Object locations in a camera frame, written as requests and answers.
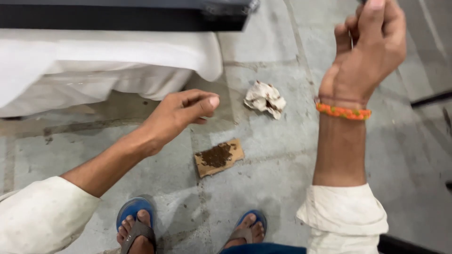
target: concrete floor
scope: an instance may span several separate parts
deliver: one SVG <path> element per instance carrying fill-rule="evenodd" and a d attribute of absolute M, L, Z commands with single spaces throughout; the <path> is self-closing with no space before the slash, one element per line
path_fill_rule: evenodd
<path fill-rule="evenodd" d="M 452 4 L 399 2 L 407 12 L 409 54 L 369 104 L 374 114 L 367 123 L 368 181 L 388 213 L 390 234 L 451 253 L 452 197 L 444 182 L 452 179 L 452 103 L 412 110 L 409 101 L 451 88 Z M 267 214 L 266 241 L 305 246 L 309 228 L 295 212 L 315 164 L 318 113 L 312 98 L 334 58 L 334 24 L 356 5 L 264 0 L 245 33 L 219 34 L 224 75 L 214 83 L 195 75 L 187 84 L 221 95 L 215 117 L 208 125 L 189 126 L 126 174 L 102 197 L 83 235 L 61 253 L 117 252 L 117 212 L 143 193 L 157 204 L 159 253 L 215 253 L 249 208 Z M 243 106 L 255 80 L 274 84 L 286 98 L 280 121 Z M 85 162 L 133 130 L 156 105 L 114 92 L 106 102 L 0 122 L 0 190 L 20 189 Z M 234 137 L 241 139 L 246 159 L 198 179 L 193 153 Z"/>

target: blue flip-flop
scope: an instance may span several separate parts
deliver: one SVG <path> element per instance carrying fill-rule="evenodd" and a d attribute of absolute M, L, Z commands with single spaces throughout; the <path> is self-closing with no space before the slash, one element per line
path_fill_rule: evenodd
<path fill-rule="evenodd" d="M 237 229 L 238 225 L 240 225 L 243 222 L 243 220 L 245 219 L 245 217 L 250 213 L 253 213 L 254 215 L 256 215 L 256 221 L 252 225 L 250 225 L 249 228 Z M 237 223 L 235 224 L 235 227 L 234 227 L 234 232 L 232 232 L 231 236 L 229 237 L 228 241 L 223 245 L 223 248 L 220 250 L 220 252 L 224 249 L 224 246 L 226 246 L 227 243 L 229 243 L 230 241 L 236 240 L 236 239 L 244 238 L 247 244 L 252 244 L 253 243 L 253 232 L 251 231 L 251 228 L 258 222 L 262 223 L 262 227 L 264 228 L 264 237 L 265 237 L 267 235 L 267 218 L 259 210 L 250 210 L 250 211 L 246 212 L 244 215 L 242 215 L 242 217 L 240 217 L 240 219 L 237 221 Z"/>
<path fill-rule="evenodd" d="M 146 210 L 151 217 L 151 227 L 143 224 L 138 218 L 137 213 L 140 210 Z M 157 253 L 157 242 L 154 233 L 154 206 L 151 199 L 147 195 L 141 195 L 135 198 L 129 199 L 119 210 L 116 218 L 116 230 L 119 232 L 119 227 L 122 225 L 122 221 L 127 216 L 132 215 L 135 220 L 135 224 L 129 232 L 129 236 L 124 240 L 121 246 L 121 254 L 127 254 L 133 241 L 140 235 L 145 236 L 154 246 L 154 251 Z"/>

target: fingernail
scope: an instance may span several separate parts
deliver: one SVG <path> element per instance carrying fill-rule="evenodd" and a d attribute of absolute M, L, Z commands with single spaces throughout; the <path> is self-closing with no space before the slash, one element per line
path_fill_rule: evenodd
<path fill-rule="evenodd" d="M 383 8 L 386 0 L 370 0 L 369 7 L 375 10 Z"/>
<path fill-rule="evenodd" d="M 212 105 L 212 107 L 216 108 L 218 107 L 218 105 L 220 104 L 220 99 L 218 97 L 211 97 L 209 99 L 210 104 Z"/>

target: crumpled paper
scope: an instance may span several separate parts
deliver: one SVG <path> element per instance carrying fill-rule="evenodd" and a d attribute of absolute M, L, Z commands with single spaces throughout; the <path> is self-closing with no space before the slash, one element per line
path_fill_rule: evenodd
<path fill-rule="evenodd" d="M 281 118 L 281 113 L 286 106 L 286 100 L 279 95 L 278 90 L 271 84 L 256 81 L 246 93 L 245 104 L 259 111 L 270 112 L 275 119 Z"/>

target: white sheet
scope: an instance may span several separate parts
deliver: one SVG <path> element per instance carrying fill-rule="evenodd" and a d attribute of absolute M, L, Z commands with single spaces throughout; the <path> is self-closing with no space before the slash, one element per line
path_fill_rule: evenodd
<path fill-rule="evenodd" d="M 160 100 L 192 71 L 221 75 L 214 33 L 0 29 L 0 117 L 99 102 L 112 89 Z"/>

